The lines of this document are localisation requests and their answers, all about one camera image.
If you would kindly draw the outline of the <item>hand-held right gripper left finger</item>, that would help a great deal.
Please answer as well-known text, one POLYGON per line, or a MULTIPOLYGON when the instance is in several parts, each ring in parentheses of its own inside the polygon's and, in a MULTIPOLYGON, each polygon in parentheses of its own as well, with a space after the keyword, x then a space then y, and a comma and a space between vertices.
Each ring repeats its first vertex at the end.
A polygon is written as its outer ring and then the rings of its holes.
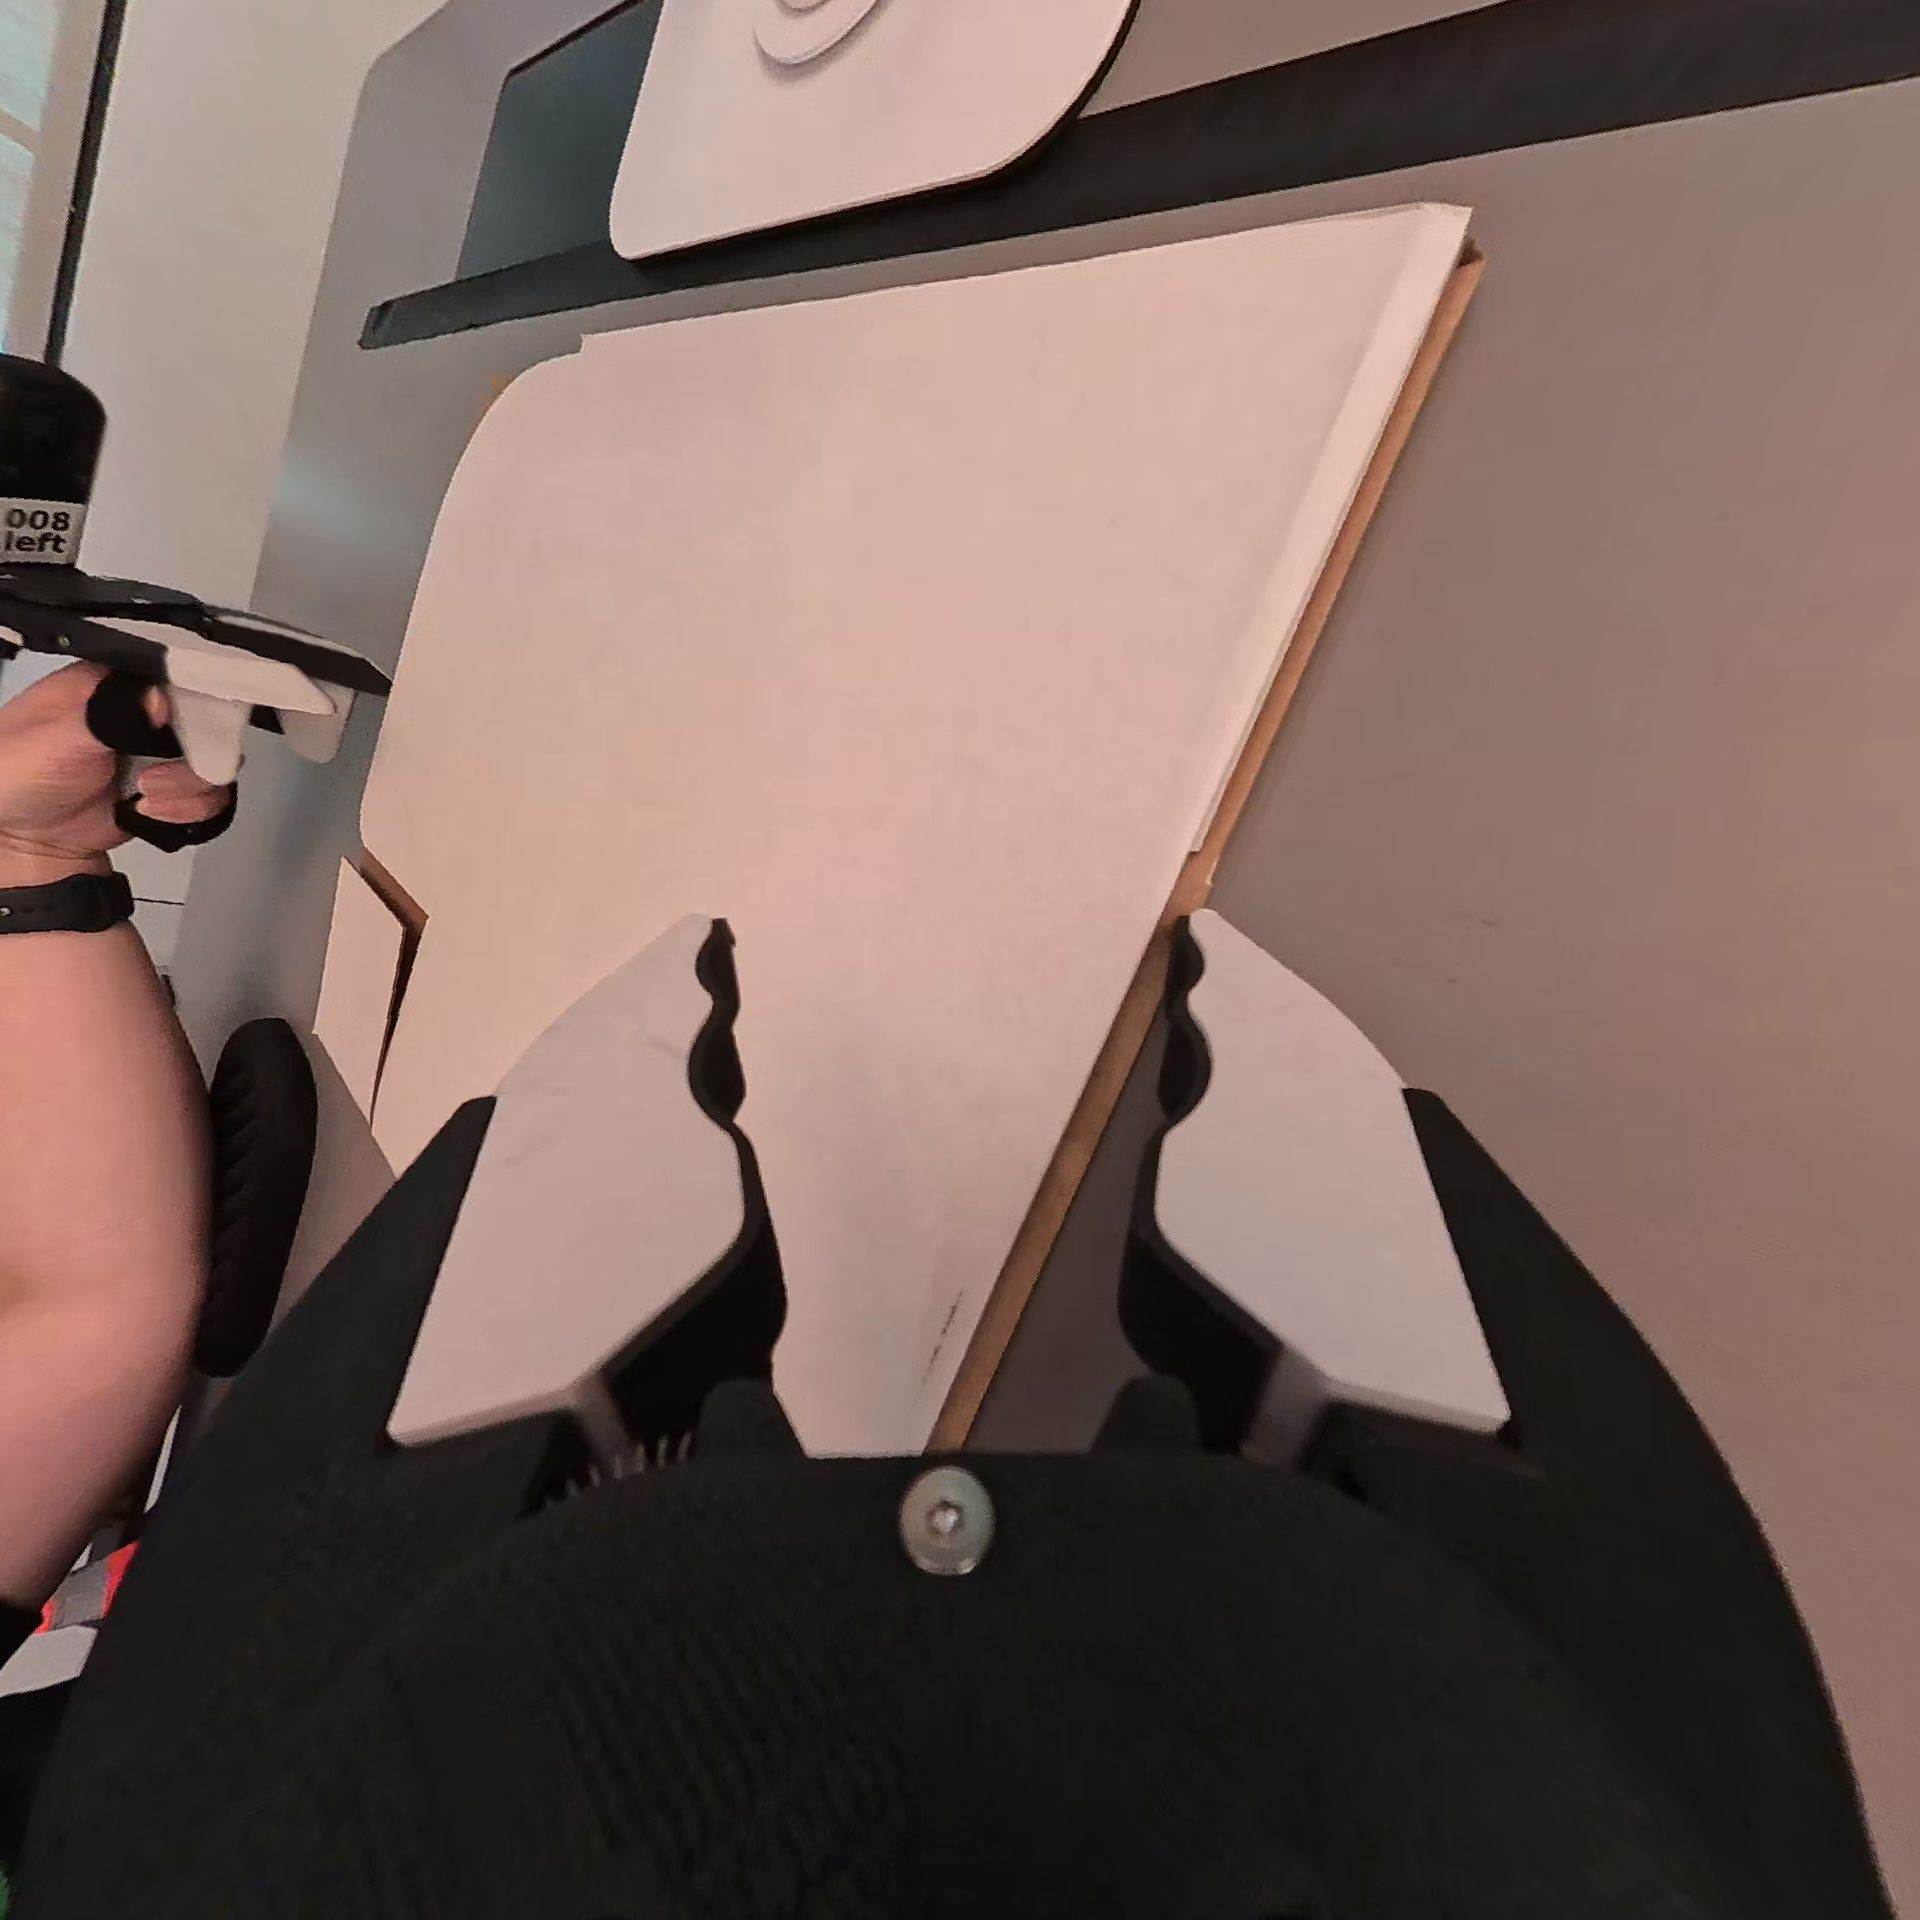
POLYGON ((688 917, 492 1096, 387 1420, 404 1449, 561 1418, 596 1470, 688 1462, 707 1397, 770 1385, 788 1317, 732 926, 688 917))

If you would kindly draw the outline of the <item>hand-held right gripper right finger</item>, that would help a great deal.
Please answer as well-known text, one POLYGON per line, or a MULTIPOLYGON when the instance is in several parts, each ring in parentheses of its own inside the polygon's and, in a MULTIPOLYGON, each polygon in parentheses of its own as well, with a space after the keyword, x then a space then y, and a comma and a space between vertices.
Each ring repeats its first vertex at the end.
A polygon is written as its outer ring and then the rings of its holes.
POLYGON ((1500 1434, 1510 1400, 1398 1071, 1209 909, 1171 933, 1161 1010, 1119 1329, 1200 1447, 1283 1469, 1342 1411, 1500 1434))

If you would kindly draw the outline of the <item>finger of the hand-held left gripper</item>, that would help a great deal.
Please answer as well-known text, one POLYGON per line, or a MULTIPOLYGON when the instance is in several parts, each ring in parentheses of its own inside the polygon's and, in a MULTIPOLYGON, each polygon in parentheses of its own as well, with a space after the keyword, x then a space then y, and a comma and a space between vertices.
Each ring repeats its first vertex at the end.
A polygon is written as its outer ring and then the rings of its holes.
POLYGON ((303 670, 212 640, 176 640, 160 650, 172 732, 185 763, 241 763, 241 734, 259 708, 291 752, 330 763, 344 737, 344 698, 303 670))

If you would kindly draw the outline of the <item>large cardboard box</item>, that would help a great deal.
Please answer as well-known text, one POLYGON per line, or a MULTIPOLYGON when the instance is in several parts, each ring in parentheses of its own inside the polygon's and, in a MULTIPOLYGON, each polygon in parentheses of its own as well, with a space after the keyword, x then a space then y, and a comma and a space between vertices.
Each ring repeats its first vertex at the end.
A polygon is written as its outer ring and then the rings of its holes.
POLYGON ((1474 256, 1398 204, 587 336, 446 486, 360 804, 402 1171, 725 920, 799 1439, 931 1441, 1474 256))

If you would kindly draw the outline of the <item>person's left forearm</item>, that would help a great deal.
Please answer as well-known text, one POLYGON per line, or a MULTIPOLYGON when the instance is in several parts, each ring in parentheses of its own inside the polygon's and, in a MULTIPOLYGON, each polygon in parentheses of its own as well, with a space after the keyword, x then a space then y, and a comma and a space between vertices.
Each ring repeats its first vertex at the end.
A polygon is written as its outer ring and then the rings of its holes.
POLYGON ((180 1406, 207 1123, 128 924, 7 935, 1 978, 1 1597, 35 1615, 180 1406))

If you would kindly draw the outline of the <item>person's left hand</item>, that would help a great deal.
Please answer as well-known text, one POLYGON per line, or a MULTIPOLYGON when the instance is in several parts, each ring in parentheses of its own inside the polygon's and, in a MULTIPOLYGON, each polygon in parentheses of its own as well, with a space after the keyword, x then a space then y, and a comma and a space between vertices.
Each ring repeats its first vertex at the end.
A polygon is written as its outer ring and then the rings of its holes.
POLYGON ((122 765, 85 723, 104 667, 71 663, 1 706, 1 888, 104 876, 132 835, 116 822, 122 765))

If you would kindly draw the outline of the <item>black wristband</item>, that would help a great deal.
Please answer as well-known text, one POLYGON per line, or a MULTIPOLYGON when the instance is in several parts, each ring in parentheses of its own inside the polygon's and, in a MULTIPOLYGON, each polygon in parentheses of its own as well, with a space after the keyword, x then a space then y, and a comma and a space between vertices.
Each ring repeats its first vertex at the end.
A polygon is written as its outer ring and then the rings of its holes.
POLYGON ((1 938, 89 938, 132 922, 136 898, 116 871, 3 884, 1 938))

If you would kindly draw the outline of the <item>window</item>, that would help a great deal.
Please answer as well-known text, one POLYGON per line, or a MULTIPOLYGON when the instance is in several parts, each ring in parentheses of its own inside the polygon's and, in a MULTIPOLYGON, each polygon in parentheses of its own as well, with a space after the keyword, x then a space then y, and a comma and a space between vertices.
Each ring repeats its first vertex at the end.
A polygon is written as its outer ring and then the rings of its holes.
POLYGON ((124 2, 1 5, 1 347, 58 366, 80 280, 124 2))

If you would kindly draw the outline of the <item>black printed garment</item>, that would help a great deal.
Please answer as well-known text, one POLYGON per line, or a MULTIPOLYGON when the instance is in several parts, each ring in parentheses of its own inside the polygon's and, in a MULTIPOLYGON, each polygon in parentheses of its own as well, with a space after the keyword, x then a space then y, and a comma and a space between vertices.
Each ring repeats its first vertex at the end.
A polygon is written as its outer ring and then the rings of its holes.
POLYGON ((1 1915, 7 1916, 39 1776, 51 1757, 99 1628, 137 1542, 88 1555, 30 1616, 3 1605, 1 1625, 1 1915))

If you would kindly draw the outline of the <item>white rounded base plate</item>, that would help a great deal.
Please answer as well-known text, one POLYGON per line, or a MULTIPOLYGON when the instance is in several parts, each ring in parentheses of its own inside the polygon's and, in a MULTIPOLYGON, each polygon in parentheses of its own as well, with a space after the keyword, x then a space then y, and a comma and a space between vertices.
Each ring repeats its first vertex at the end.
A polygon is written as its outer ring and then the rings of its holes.
POLYGON ((989 181, 1089 96, 1128 2, 662 5, 608 206, 643 262, 989 181))

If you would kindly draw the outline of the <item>black desk rail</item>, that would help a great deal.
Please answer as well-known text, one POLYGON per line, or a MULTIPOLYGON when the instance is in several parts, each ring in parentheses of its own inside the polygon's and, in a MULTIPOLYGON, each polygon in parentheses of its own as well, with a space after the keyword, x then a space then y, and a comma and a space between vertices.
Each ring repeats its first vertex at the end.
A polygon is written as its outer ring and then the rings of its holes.
POLYGON ((1916 74, 1914 2, 1495 5, 1086 112, 978 184, 653 261, 596 243, 380 301, 356 344, 911 261, 1916 74))

